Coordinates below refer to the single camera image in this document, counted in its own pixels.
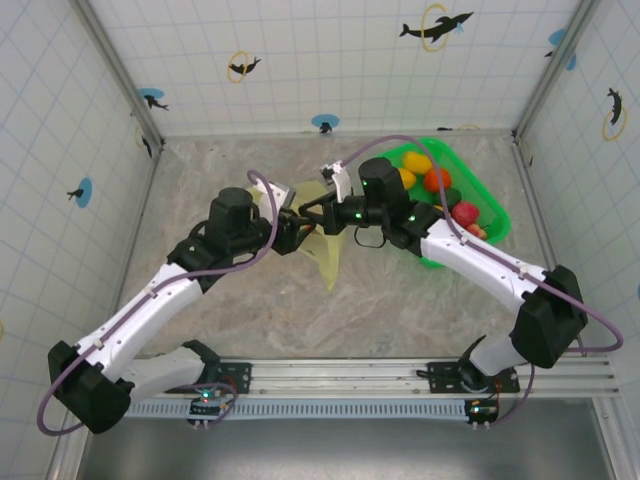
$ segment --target white tiled wall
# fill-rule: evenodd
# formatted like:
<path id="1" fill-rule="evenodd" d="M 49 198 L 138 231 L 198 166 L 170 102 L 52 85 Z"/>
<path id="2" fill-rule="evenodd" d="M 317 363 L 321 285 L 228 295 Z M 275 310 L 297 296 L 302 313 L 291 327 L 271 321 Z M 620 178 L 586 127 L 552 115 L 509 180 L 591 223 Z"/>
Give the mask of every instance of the white tiled wall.
<path id="1" fill-rule="evenodd" d="M 426 0 L 92 0 L 136 85 L 164 92 L 165 135 L 317 131 L 322 113 L 342 131 L 513 128 L 578 3 L 443 0 L 473 15 L 430 53 L 399 37 Z M 231 83 L 240 50 L 261 61 Z"/>
<path id="2" fill-rule="evenodd" d="M 640 432 L 640 2 L 604 0 L 527 141 L 531 168 L 561 263 L 585 298 L 626 339 L 612 354 L 636 435 Z M 612 97 L 626 114 L 611 131 Z M 627 124 L 621 131 L 624 117 Z M 603 342 L 610 342 L 606 337 Z"/>
<path id="3" fill-rule="evenodd" d="M 151 171 L 129 113 L 66 0 L 0 2 L 0 478 L 46 473 L 47 352 L 112 308 Z"/>

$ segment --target yellow cloth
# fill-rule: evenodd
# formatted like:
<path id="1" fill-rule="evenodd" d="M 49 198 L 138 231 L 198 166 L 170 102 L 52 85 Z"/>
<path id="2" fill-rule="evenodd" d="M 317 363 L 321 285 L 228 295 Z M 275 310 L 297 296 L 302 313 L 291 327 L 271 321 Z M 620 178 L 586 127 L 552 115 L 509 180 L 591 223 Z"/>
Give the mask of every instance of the yellow cloth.
<path id="1" fill-rule="evenodd" d="M 293 187 L 297 193 L 291 209 L 296 213 L 300 205 L 327 193 L 324 185 L 317 180 L 298 183 Z M 260 201 L 260 197 L 262 197 L 262 193 L 253 187 L 249 189 L 249 193 L 251 193 L 253 201 L 257 204 Z M 340 233 L 340 235 L 325 235 L 322 227 L 318 225 L 298 249 L 299 252 L 316 261 L 329 291 L 333 290 L 338 279 L 340 250 L 343 241 L 344 232 Z"/>

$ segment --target toy fruit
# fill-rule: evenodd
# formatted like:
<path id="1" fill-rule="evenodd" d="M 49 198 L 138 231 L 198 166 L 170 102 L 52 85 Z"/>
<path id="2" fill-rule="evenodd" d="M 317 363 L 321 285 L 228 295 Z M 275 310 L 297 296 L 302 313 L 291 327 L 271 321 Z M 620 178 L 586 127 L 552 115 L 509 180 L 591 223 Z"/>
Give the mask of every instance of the toy fruit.
<path id="1" fill-rule="evenodd" d="M 444 168 L 440 169 L 440 173 L 442 174 L 444 188 L 449 188 L 451 186 L 451 175 L 449 175 L 449 172 Z M 427 192 L 431 193 L 436 193 L 440 189 L 438 186 L 438 176 L 433 168 L 424 176 L 424 188 Z"/>
<path id="2" fill-rule="evenodd" d="M 487 232 L 485 232 L 484 229 L 477 223 L 472 223 L 471 225 L 469 225 L 467 227 L 467 232 L 475 235 L 480 240 L 486 240 L 488 238 Z"/>
<path id="3" fill-rule="evenodd" d="M 449 210 L 451 210 L 462 201 L 462 194 L 457 188 L 447 188 L 444 191 L 444 198 L 447 199 L 447 207 L 449 207 Z M 440 201 L 440 193 L 438 191 L 436 191 L 434 194 L 433 204 L 442 205 L 442 202 Z"/>
<path id="4" fill-rule="evenodd" d="M 431 160 L 418 152 L 406 152 L 402 157 L 402 165 L 417 175 L 424 175 L 433 167 Z"/>
<path id="5" fill-rule="evenodd" d="M 406 168 L 400 167 L 398 168 L 398 171 L 400 172 L 400 177 L 402 178 L 402 185 L 404 185 L 404 189 L 410 190 L 416 184 L 418 179 L 412 172 L 410 172 Z"/>
<path id="6" fill-rule="evenodd" d="M 467 228 L 472 223 L 476 223 L 480 216 L 480 210 L 478 210 L 478 207 L 473 203 L 460 202 L 458 205 L 453 207 L 451 215 L 461 227 Z"/>

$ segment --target marble floor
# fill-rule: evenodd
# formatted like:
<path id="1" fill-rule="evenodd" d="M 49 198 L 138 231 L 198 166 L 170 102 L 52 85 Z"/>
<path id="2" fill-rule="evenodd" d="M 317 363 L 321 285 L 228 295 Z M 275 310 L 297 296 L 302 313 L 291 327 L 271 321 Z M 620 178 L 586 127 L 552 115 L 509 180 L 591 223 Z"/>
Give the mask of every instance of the marble floor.
<path id="1" fill-rule="evenodd" d="M 206 218 L 221 188 L 248 186 L 247 169 L 289 185 L 319 179 L 320 165 L 345 158 L 373 138 L 170 139 L 142 218 L 123 303 Z M 512 230 L 500 247 L 542 265 L 511 137 L 474 133 L 442 139 L 508 211 Z M 365 158 L 398 144 L 374 147 Z M 220 280 L 165 325 L 142 353 L 168 352 L 198 339 L 223 356 L 458 356 L 480 335 L 508 332 L 513 322 L 497 300 L 457 273 L 427 269 L 390 245 L 358 247 L 349 231 L 333 291 L 327 291 L 313 260 L 270 252 L 251 269 Z"/>

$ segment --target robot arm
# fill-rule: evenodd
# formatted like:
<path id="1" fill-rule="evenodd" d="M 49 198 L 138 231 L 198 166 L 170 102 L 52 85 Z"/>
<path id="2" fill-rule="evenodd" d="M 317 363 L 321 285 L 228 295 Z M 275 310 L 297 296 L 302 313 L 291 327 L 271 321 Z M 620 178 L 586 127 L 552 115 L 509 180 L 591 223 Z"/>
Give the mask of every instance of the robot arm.
<path id="1" fill-rule="evenodd" d="M 531 362 L 550 368 L 555 364 L 586 325 L 586 316 L 525 279 L 522 272 L 581 301 L 573 273 L 563 267 L 546 272 L 467 234 L 458 239 L 442 212 L 409 199 L 398 171 L 387 159 L 364 162 L 359 175 L 364 190 L 361 196 L 351 194 L 350 180 L 340 164 L 323 167 L 323 176 L 336 185 L 336 191 L 301 206 L 299 216 L 288 210 L 294 192 L 270 185 L 279 212 L 272 248 L 281 255 L 294 252 L 316 224 L 322 225 L 327 235 L 337 235 L 347 225 L 379 226 L 395 247 L 456 270 L 516 315 L 509 335 L 478 339 L 458 361 L 458 374 L 469 391 L 482 390 L 490 377 L 516 365 Z M 273 218 L 265 201 L 263 197 L 256 206 L 242 189 L 222 190 L 211 203 L 209 219 L 178 243 L 167 264 L 134 299 L 74 347 L 59 342 L 51 349 L 53 382 L 72 362 L 96 347 L 55 391 L 55 396 L 92 432 L 111 428 L 132 402 L 180 385 L 217 380 L 215 373 L 207 376 L 207 367 L 218 365 L 219 357 L 197 342 L 187 342 L 171 354 L 150 360 L 134 357 L 166 322 L 222 277 L 190 278 L 190 272 L 230 267 L 238 257 L 255 255 L 267 244 Z M 472 249 L 467 238 L 482 243 L 494 258 Z M 520 274 L 496 258 L 518 264 Z M 176 276 L 182 278 L 156 292 L 158 285 Z M 131 314 L 134 305 L 148 295 L 151 298 Z M 100 340 L 105 331 L 128 315 L 130 318 L 108 340 Z"/>

